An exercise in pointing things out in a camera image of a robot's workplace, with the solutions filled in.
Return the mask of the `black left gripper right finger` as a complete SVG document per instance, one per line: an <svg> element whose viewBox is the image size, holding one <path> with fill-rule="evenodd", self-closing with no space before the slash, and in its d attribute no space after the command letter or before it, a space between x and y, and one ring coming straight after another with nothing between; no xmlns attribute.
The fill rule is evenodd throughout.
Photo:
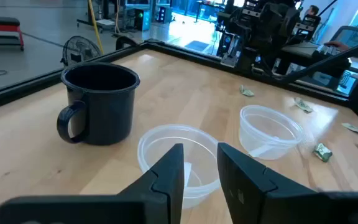
<svg viewBox="0 0 358 224"><path fill-rule="evenodd" d="M315 192L224 142L217 163L233 224L358 224L358 192Z"/></svg>

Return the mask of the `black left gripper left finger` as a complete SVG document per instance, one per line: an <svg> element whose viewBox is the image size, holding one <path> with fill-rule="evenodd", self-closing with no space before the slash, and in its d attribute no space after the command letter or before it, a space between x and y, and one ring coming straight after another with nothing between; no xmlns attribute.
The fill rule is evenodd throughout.
<svg viewBox="0 0 358 224"><path fill-rule="evenodd" d="M180 224L184 152L173 145L116 195L15 197L0 204L0 224Z"/></svg>

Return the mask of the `clear plastic bin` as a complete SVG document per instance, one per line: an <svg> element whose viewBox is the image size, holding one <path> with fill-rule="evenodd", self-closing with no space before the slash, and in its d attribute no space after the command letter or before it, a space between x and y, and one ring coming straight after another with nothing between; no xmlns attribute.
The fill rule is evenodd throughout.
<svg viewBox="0 0 358 224"><path fill-rule="evenodd" d="M218 140L184 124L157 126L139 140L137 158L142 172L149 170L175 144L182 144L184 152L182 208L192 208L221 186L217 166Z"/></svg>
<svg viewBox="0 0 358 224"><path fill-rule="evenodd" d="M254 158L276 160L304 140L303 128L271 108L248 105L239 112L239 140Z"/></svg>

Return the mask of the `person's hand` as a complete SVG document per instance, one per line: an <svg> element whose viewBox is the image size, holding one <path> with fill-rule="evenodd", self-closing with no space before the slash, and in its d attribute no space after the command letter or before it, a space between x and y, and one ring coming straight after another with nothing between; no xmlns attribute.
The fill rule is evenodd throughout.
<svg viewBox="0 0 358 224"><path fill-rule="evenodd" d="M350 49L349 46L347 46L346 44L343 44L342 42L338 42L338 41L329 41L329 42L324 43L324 45L326 45L328 47L335 47L341 52L344 52L344 51L347 51Z"/></svg>

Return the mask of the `grey mesh office chair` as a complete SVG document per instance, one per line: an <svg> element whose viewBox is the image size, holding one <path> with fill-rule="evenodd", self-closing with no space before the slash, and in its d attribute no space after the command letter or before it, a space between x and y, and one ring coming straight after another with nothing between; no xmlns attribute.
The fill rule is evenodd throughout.
<svg viewBox="0 0 358 224"><path fill-rule="evenodd" d="M341 43L347 48L341 47L342 50L358 46L358 27L342 26L340 27L330 40L331 42Z"/></svg>

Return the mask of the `dark floor mat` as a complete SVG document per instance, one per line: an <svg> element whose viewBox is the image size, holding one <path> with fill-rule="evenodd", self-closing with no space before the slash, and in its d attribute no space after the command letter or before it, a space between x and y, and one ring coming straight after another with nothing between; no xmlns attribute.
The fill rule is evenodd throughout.
<svg viewBox="0 0 358 224"><path fill-rule="evenodd" d="M199 52L206 52L206 50L210 47L210 44L200 42L198 40L193 40L190 43L185 45L185 48L199 51Z"/></svg>

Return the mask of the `black computer tower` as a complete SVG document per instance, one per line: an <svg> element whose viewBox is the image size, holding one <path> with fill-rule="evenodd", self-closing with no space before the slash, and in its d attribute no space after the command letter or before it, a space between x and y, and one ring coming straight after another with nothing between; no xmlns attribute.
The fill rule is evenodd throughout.
<svg viewBox="0 0 358 224"><path fill-rule="evenodd" d="M162 7L162 6L157 7L157 15L155 21L163 24L171 23L172 12L173 12L172 7Z"/></svg>

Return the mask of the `computer tower with green light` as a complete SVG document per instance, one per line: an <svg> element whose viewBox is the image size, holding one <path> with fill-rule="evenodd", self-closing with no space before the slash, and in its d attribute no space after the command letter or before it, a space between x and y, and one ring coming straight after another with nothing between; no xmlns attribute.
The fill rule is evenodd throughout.
<svg viewBox="0 0 358 224"><path fill-rule="evenodd" d="M148 9L135 9L134 27L140 31L150 29L150 11Z"/></svg>

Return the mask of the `black floor fan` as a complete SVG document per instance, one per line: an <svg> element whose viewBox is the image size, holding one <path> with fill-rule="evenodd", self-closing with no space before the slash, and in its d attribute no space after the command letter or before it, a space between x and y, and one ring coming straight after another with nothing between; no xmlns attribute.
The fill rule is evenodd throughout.
<svg viewBox="0 0 358 224"><path fill-rule="evenodd" d="M74 35L65 42L60 62L64 67L101 56L99 47L89 39Z"/></svg>

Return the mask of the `black wheeled stand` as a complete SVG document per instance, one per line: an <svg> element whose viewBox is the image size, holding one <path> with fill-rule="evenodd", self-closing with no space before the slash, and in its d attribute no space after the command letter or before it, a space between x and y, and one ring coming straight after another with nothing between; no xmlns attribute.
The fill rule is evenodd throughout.
<svg viewBox="0 0 358 224"><path fill-rule="evenodd" d="M111 30L116 34L125 31L125 10L127 0L87 0L87 11L84 18L77 19L80 24L96 26L99 33Z"/></svg>

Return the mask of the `black rig frame strut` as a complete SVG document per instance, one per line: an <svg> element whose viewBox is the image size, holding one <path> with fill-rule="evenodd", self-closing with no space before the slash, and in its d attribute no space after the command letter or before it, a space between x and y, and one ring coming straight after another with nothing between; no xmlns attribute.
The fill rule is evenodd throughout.
<svg viewBox="0 0 358 224"><path fill-rule="evenodd" d="M299 72L293 72L289 75L285 75L281 78L278 78L277 80L286 84L292 83L311 73L317 72L318 70L321 69L328 68L330 65L337 65L339 62L343 61L344 59L347 59L349 57L355 57L357 55L358 55L358 46L350 48L349 50L339 53L337 55L333 55L328 58L325 58L324 60L316 62L310 65L309 67L300 70Z"/></svg>

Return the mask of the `black table edge frame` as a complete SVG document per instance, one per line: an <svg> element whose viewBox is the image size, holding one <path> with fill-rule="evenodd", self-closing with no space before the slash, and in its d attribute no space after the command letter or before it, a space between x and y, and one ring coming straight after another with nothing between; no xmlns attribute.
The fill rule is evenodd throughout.
<svg viewBox="0 0 358 224"><path fill-rule="evenodd" d="M318 90L315 87L308 87L304 84L292 82L292 83L282 83L278 80L274 80L270 77L263 77L261 75L253 75L250 72L243 72L236 68L231 68L225 65L220 64L220 60L217 57L212 55L202 54L201 52L196 52L192 50L187 50L183 47L176 45L168 44L162 41L149 39L145 42L138 44L133 47L124 47L121 50L116 50L112 53L93 58L93 62L113 62L119 60L126 56L137 53L141 50L150 49L163 54L171 55L181 59L185 59L200 65L205 65L207 67L216 68L224 72L233 73L241 77L250 78L252 80L266 83L272 86L290 90L295 93L300 93L302 95L310 96L319 100L327 101L334 103L336 105L341 105L350 108L353 112L358 112L358 85L354 88L352 93L347 98L341 98L330 93L323 92ZM27 95L33 94L37 91L48 88L52 85L60 83L60 75L62 69L53 70L49 73L43 74L41 76L30 78L23 82L19 82L13 85L9 85L4 88L0 88L0 106L10 103L19 98L25 97Z"/></svg>

